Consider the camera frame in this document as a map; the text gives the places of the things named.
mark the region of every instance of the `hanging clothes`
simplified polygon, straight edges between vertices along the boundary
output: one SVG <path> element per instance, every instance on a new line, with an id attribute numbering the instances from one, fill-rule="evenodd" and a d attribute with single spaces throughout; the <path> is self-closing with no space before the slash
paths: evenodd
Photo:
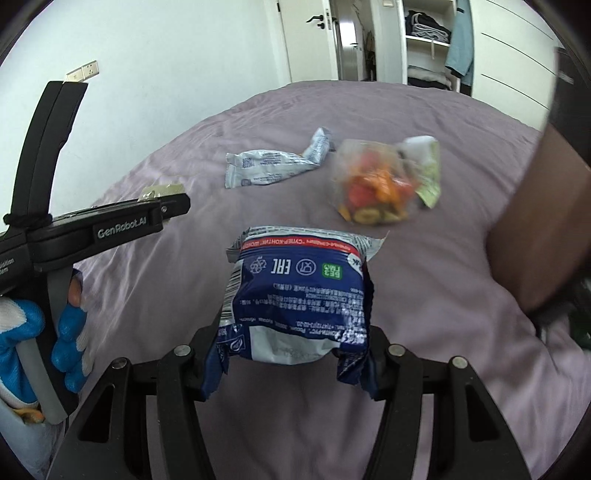
<path id="1" fill-rule="evenodd" d="M 452 32 L 423 12 L 409 10 L 405 19 L 407 35 L 449 43 Z"/>
<path id="2" fill-rule="evenodd" d="M 375 82 L 378 79 L 378 74 L 375 65 L 375 39 L 374 33 L 370 30 L 365 37 L 365 80 L 367 82 Z"/>
<path id="3" fill-rule="evenodd" d="M 474 33 L 472 12 L 468 0 L 457 0 L 453 37 L 447 52 L 445 66 L 452 71 L 453 76 L 460 78 L 464 85 L 472 85 L 474 80 Z"/>

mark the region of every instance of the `candy in plastic bag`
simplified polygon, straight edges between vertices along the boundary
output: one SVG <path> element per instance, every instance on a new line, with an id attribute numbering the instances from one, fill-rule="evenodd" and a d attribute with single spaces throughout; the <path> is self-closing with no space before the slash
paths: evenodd
<path id="1" fill-rule="evenodd" d="M 333 203 L 349 222 L 399 222 L 437 203 L 439 144 L 433 137 L 398 145 L 345 140 L 333 162 Z"/>

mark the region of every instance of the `electrical socket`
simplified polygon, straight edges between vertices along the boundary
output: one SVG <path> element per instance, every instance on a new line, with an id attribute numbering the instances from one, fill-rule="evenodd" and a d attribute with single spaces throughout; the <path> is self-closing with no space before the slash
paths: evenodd
<path id="1" fill-rule="evenodd" d="M 99 64 L 95 61 L 91 61 L 82 67 L 82 75 L 84 75 L 84 79 L 89 79 L 95 75 L 99 74 Z"/>
<path id="2" fill-rule="evenodd" d="M 66 81 L 67 82 L 83 82 L 95 75 L 99 74 L 99 64 L 95 61 L 91 61 L 82 67 L 77 68 L 76 70 L 72 70 L 70 73 L 66 74 Z"/>

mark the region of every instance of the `folded clothes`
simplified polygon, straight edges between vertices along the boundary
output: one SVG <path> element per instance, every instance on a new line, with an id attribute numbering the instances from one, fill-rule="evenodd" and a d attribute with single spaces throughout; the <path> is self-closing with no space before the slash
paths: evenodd
<path id="1" fill-rule="evenodd" d="M 452 89 L 452 82 L 446 77 L 443 72 L 432 72 L 431 70 L 424 69 L 422 67 L 415 67 L 409 65 L 408 67 L 408 78 L 417 80 L 426 80 L 428 82 L 439 82 L 445 85 L 448 90 Z"/>
<path id="2" fill-rule="evenodd" d="M 409 10 L 406 17 L 407 35 L 449 43 L 452 32 L 423 12 Z"/>
<path id="3" fill-rule="evenodd" d="M 413 25 L 412 35 L 415 37 L 428 38 L 429 40 L 449 43 L 449 35 L 447 35 L 443 30 L 438 30 L 426 25 Z"/>
<path id="4" fill-rule="evenodd" d="M 408 84 L 421 88 L 439 88 L 440 90 L 448 90 L 448 88 L 439 82 L 429 82 L 428 80 L 408 79 Z"/>

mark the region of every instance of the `white wall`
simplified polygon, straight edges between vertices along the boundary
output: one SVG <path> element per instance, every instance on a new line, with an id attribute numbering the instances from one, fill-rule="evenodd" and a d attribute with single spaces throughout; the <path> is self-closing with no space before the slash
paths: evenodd
<path id="1" fill-rule="evenodd" d="M 289 81 L 277 69 L 268 3 L 54 0 L 0 67 L 0 218 L 49 80 L 98 61 L 57 165 L 51 212 L 59 214 L 89 206 L 200 120 Z"/>

